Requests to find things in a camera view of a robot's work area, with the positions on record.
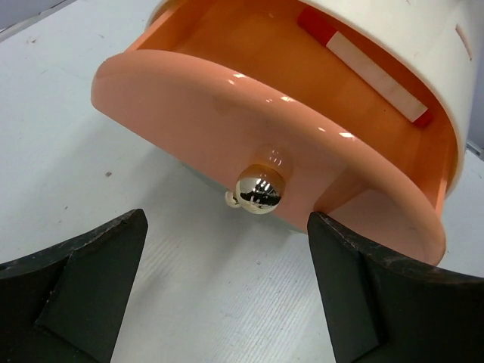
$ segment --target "open drawer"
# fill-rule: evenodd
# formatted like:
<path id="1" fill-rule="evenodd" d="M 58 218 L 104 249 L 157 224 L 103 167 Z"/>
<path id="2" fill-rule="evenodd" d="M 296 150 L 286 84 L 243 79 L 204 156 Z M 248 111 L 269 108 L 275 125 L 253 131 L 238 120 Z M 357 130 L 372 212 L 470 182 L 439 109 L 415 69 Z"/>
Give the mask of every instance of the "open drawer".
<path id="1" fill-rule="evenodd" d="M 325 46 L 321 24 L 386 83 Z M 396 95 L 424 105 L 426 124 Z M 92 103 L 229 190 L 250 166 L 275 171 L 284 195 L 274 213 L 297 228 L 321 211 L 423 262 L 445 252 L 457 144 L 444 109 L 380 46 L 302 2 L 169 2 L 100 66 Z"/>

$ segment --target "shiny round knob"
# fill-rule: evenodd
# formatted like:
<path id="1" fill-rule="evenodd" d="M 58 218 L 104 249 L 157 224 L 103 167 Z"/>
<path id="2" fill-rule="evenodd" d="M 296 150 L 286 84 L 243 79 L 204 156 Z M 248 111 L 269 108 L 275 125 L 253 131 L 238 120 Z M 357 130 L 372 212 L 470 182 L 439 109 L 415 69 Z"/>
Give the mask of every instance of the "shiny round knob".
<path id="1" fill-rule="evenodd" d="M 284 186 L 284 180 L 273 169 L 252 165 L 240 174 L 234 198 L 245 210 L 253 214 L 266 214 L 281 202 Z"/>

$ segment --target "metallic knob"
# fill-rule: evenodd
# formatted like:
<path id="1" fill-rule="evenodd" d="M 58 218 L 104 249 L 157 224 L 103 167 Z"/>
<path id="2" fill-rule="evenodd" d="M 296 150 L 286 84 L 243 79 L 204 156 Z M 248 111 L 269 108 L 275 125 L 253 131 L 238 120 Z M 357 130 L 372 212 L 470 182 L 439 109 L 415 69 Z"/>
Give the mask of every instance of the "metallic knob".
<path id="1" fill-rule="evenodd" d="M 241 206 L 253 214 L 266 214 L 281 202 L 284 187 L 284 180 L 276 171 L 267 166 L 252 165 L 240 174 L 235 193 L 228 192 L 225 200 L 232 207 Z"/>

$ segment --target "red and white block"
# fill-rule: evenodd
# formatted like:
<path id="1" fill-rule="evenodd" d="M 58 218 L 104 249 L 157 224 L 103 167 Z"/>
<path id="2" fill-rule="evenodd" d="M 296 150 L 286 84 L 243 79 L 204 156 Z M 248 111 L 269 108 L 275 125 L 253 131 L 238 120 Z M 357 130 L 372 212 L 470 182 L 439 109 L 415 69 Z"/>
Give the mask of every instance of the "red and white block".
<path id="1" fill-rule="evenodd" d="M 328 24 L 318 10 L 306 8 L 298 18 L 298 25 L 335 54 L 414 125 L 424 127 L 432 121 L 432 114 L 424 104 Z"/>

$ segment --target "table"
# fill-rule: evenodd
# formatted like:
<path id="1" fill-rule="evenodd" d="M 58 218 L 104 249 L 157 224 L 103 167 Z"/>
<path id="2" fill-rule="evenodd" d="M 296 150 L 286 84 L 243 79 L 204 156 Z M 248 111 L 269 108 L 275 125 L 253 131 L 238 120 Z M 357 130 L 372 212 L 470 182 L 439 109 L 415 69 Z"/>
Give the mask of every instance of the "table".
<path id="1" fill-rule="evenodd" d="M 307 237 L 225 205 L 99 114 L 94 72 L 157 0 L 78 0 L 0 43 L 0 262 L 142 208 L 149 232 L 113 362 L 334 361 Z M 441 267 L 484 277 L 484 163 L 466 155 Z"/>

